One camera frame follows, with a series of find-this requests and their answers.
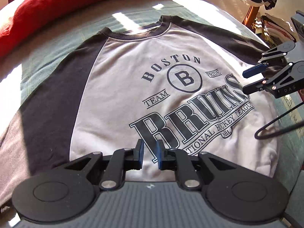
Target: bed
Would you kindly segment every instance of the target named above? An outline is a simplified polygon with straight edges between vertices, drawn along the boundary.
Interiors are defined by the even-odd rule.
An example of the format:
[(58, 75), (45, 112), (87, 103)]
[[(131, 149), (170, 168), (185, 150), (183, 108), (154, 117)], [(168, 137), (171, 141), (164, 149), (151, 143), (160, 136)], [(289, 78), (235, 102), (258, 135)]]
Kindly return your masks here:
[[(105, 26), (114, 32), (134, 30), (158, 21), (161, 15), (178, 15), (220, 27), (263, 43), (252, 31), (226, 12), (202, 0), (106, 0), (57, 19), (30, 36), (2, 60), (0, 83), (0, 132), (58, 64), (84, 40)], [(301, 102), (297, 93), (274, 100), (278, 114)], [(281, 126), (304, 117), (300, 108), (280, 121)], [(303, 159), (303, 131), (282, 136), (275, 178), (289, 192), (298, 178)]]

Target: black cable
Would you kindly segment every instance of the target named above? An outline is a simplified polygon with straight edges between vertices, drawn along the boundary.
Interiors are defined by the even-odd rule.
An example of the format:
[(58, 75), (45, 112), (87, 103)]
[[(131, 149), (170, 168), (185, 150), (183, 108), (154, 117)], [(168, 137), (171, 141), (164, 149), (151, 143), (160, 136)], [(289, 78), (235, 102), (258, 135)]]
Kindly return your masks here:
[(264, 130), (265, 128), (267, 128), (269, 125), (273, 124), (274, 122), (276, 122), (277, 120), (281, 119), (283, 116), (286, 116), (288, 113), (292, 112), (293, 110), (295, 110), (296, 108), (300, 107), (301, 105), (303, 105), (304, 102), (296, 105), (295, 107), (293, 107), (292, 109), (290, 109), (289, 111), (285, 112), (284, 114), (278, 116), (276, 119), (272, 120), (270, 123), (266, 124), (264, 127), (260, 128), (258, 131), (255, 132), (254, 137), (257, 140), (265, 140), (265, 139), (269, 139), (269, 138), (273, 138), (273, 137), (277, 137), (279, 135), (283, 135), (285, 133), (288, 133), (290, 131), (293, 131), (297, 128), (301, 128), (304, 126), (304, 121), (301, 121), (297, 124), (291, 125), (289, 127), (286, 128), (282, 128), (279, 131), (270, 133), (270, 134), (266, 134), (266, 135), (258, 135), (259, 132), (261, 132), (262, 130)]
[(284, 213), (283, 218), (285, 218), (293, 228), (303, 228), (293, 217), (291, 217), (289, 214)]

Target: ribbed gray surface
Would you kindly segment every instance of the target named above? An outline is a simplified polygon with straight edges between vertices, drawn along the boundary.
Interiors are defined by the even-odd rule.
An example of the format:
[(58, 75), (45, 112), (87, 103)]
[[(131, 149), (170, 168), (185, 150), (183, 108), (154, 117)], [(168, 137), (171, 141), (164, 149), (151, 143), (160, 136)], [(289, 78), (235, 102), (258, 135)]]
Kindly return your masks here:
[(114, 192), (102, 193), (84, 215), (57, 225), (21, 221), (16, 228), (283, 228), (280, 221), (246, 226), (215, 214), (195, 192), (181, 190), (176, 182), (126, 182)]

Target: ribbed black collar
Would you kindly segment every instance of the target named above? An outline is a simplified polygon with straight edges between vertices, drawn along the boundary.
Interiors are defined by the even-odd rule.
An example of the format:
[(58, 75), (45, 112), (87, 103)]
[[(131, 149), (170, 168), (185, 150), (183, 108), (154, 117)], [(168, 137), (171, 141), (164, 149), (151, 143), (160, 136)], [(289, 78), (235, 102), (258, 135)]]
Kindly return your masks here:
[(103, 30), (100, 31), (100, 33), (103, 33), (103, 34), (107, 35), (108, 37), (111, 37), (114, 39), (121, 39), (121, 40), (146, 39), (149, 37), (154, 37), (154, 36), (160, 35), (163, 32), (165, 32), (169, 28), (171, 22), (172, 22), (172, 16), (162, 15), (158, 22), (140, 28), (140, 30), (141, 30), (141, 29), (147, 29), (147, 28), (151, 28), (151, 27), (160, 25), (155, 30), (138, 33), (138, 34), (134, 34), (134, 35), (126, 35), (126, 34), (120, 33), (120, 32), (112, 32), (110, 30), (110, 28), (105, 27)]

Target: black circular motor housing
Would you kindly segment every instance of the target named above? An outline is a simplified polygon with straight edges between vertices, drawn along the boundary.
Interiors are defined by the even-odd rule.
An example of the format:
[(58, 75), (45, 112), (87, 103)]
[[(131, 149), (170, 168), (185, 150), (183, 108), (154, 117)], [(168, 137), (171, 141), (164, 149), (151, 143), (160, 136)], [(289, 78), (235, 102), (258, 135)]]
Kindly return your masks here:
[(94, 198), (94, 188), (81, 172), (54, 169), (19, 184), (12, 203), (26, 219), (56, 222), (83, 212)]
[(250, 224), (278, 218), (288, 197), (281, 183), (247, 169), (217, 174), (206, 190), (206, 199), (217, 212)]

